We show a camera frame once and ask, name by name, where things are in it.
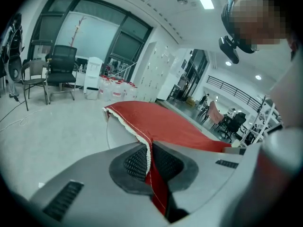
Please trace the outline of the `white water dispenser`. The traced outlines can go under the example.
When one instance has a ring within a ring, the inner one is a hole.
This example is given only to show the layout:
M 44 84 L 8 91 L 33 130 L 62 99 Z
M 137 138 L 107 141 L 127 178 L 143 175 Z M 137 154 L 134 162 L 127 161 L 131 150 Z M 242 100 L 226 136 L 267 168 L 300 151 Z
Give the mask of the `white water dispenser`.
M 87 93 L 89 87 L 99 88 L 98 82 L 102 64 L 103 61 L 98 57 L 89 57 L 83 87 L 84 94 Z

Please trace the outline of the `reddish cloth covered table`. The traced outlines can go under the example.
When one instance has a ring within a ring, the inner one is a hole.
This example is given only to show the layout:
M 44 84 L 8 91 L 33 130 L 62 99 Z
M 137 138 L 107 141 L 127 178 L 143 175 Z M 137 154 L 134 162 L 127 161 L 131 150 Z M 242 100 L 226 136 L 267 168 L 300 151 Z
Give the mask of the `reddish cloth covered table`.
M 224 119 L 224 115 L 219 112 L 214 101 L 210 102 L 207 115 L 214 124 L 219 124 Z

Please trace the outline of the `black framed glass door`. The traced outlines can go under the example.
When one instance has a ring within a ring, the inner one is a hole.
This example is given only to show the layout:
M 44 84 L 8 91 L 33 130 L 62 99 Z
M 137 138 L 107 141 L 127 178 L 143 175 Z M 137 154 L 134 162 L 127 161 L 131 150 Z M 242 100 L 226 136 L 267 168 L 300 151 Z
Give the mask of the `black framed glass door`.
M 183 94 L 183 99 L 186 101 L 189 96 L 192 96 L 197 87 L 202 74 L 208 64 L 206 53 L 204 50 L 194 49 L 189 62 L 187 64 L 186 72 L 186 86 Z

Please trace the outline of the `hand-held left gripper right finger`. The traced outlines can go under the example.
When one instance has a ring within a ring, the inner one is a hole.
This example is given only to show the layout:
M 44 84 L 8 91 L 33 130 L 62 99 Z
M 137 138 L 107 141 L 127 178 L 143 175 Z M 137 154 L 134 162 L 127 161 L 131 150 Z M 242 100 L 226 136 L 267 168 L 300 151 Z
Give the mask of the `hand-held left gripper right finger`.
M 167 187 L 165 218 L 176 222 L 210 200 L 239 165 L 242 155 L 153 144 L 153 160 Z

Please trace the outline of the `black framed window wall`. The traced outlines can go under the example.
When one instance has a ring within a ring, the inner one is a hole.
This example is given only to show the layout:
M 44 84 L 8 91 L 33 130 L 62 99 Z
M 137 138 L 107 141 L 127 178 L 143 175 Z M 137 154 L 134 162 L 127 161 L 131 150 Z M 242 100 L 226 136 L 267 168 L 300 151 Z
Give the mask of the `black framed window wall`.
M 77 63 L 86 66 L 89 57 L 98 57 L 103 61 L 102 75 L 130 81 L 152 27 L 102 0 L 48 0 L 33 29 L 27 57 L 45 60 L 55 45 L 70 46 L 82 16 L 86 19 L 73 44 Z

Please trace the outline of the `black mezzanine railing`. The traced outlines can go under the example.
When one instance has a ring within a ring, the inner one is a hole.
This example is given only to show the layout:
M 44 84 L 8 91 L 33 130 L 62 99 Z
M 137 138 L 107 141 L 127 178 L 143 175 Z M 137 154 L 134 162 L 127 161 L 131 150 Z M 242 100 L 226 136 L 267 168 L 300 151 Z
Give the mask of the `black mezzanine railing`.
M 259 109 L 261 108 L 262 104 L 261 102 L 257 101 L 256 99 L 252 98 L 251 96 L 249 96 L 248 94 L 246 94 L 245 92 L 243 92 L 242 90 L 236 88 L 235 86 L 226 83 L 220 79 L 217 79 L 213 76 L 208 76 L 207 81 L 208 84 L 215 86 L 225 92 L 227 92 L 230 95 L 233 95 L 234 97 L 236 97 L 237 99 L 241 100 L 244 104 L 248 105 L 249 107 L 251 107 L 253 110 L 255 110 L 256 112 L 259 111 Z

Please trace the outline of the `white shelving rack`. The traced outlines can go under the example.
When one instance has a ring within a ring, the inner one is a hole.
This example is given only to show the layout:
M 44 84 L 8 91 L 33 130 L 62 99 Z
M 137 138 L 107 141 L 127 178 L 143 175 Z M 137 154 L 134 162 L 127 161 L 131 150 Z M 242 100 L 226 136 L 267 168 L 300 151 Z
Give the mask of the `white shelving rack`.
M 257 115 L 249 121 L 250 126 L 242 136 L 240 147 L 247 147 L 251 144 L 262 142 L 269 134 L 269 131 L 283 127 L 282 124 L 276 104 L 270 96 L 264 96 L 261 106 L 257 110 Z

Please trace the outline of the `black oval back chair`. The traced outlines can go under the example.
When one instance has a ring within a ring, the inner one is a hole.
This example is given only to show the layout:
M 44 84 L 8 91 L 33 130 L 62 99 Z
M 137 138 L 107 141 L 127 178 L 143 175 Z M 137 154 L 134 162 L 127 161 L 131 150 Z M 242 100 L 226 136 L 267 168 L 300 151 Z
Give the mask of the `black oval back chair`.
M 21 68 L 22 62 L 19 56 L 10 57 L 8 60 L 8 71 L 9 76 L 13 82 L 18 83 L 22 76 L 21 76 Z

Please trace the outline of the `black swivel chair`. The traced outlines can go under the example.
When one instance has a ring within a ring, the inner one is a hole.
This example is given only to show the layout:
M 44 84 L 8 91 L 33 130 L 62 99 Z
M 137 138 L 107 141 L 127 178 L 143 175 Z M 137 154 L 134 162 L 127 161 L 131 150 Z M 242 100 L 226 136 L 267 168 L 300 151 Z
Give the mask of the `black swivel chair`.
M 246 121 L 246 114 L 240 112 L 236 114 L 230 121 L 226 122 L 226 129 L 224 131 L 224 139 L 229 139 L 232 141 L 231 136 L 236 134 L 240 127 Z

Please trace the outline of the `grey locker cabinet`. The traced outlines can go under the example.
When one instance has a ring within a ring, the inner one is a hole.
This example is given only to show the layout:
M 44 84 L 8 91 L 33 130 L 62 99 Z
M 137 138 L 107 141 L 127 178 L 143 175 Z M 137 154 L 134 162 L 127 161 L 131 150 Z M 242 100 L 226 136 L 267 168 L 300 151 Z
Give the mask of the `grey locker cabinet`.
M 136 100 L 155 102 L 175 57 L 159 42 L 148 44 L 135 75 Z

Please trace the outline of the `small white waste bin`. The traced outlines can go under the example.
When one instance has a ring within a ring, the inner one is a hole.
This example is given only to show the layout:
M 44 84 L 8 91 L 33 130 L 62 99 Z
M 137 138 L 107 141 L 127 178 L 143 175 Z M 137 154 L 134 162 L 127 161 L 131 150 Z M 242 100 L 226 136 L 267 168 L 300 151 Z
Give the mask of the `small white waste bin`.
M 87 87 L 86 89 L 86 99 L 87 100 L 97 100 L 99 94 L 99 89 L 95 87 Z

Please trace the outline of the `black mesh office chair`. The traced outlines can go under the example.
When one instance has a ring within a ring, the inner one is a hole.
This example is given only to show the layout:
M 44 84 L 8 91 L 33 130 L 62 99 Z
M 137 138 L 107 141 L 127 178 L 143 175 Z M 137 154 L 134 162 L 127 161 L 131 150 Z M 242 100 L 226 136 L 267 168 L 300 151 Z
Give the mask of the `black mesh office chair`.
M 45 79 L 45 88 L 47 93 L 48 104 L 51 103 L 49 84 L 58 84 L 60 87 L 67 84 L 72 87 L 70 94 L 75 100 L 76 77 L 79 66 L 76 62 L 77 49 L 67 45 L 55 45 L 51 57 L 47 63 L 47 73 Z

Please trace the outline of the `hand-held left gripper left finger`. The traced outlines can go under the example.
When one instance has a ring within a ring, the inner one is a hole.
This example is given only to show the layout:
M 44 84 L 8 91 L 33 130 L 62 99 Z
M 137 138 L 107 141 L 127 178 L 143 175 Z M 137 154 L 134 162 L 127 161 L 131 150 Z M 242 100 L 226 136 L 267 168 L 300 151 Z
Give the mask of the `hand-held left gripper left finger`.
M 130 143 L 86 156 L 61 171 L 30 199 L 36 213 L 55 227 L 165 227 L 152 190 L 135 179 L 126 160 L 143 167 L 147 148 Z

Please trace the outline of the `wooden coat rack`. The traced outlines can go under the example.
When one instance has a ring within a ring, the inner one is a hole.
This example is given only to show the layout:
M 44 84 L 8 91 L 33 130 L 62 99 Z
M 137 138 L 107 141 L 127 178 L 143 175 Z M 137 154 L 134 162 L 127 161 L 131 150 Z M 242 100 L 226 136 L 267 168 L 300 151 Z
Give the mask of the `wooden coat rack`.
M 76 37 L 77 33 L 79 32 L 81 23 L 82 23 L 83 20 L 85 20 L 85 19 L 86 19 L 86 17 L 85 17 L 85 16 L 82 16 L 82 18 L 78 21 L 78 24 L 75 26 L 74 34 L 73 34 L 73 36 L 71 37 L 71 42 L 69 43 L 70 47 L 73 47 L 75 37 Z

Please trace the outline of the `cluster of clear water jugs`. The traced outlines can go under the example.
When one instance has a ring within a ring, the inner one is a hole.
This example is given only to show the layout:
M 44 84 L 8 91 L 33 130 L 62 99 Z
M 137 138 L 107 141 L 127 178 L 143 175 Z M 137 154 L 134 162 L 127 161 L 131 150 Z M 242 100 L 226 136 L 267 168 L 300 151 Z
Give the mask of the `cluster of clear water jugs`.
M 134 101 L 137 96 L 137 87 L 132 82 L 123 79 L 116 79 L 100 76 L 99 98 L 104 102 Z

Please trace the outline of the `red tablecloth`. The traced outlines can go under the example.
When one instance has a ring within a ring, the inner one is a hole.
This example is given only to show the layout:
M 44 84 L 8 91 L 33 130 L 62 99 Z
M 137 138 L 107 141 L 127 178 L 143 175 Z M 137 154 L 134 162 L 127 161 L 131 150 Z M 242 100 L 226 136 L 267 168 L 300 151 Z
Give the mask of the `red tablecloth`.
M 129 133 L 145 145 L 147 168 L 143 181 L 151 186 L 152 202 L 161 214 L 167 210 L 168 185 L 160 174 L 160 167 L 155 164 L 155 141 L 218 153 L 231 146 L 210 139 L 182 116 L 155 103 L 124 101 L 102 109 L 107 117 L 116 117 Z

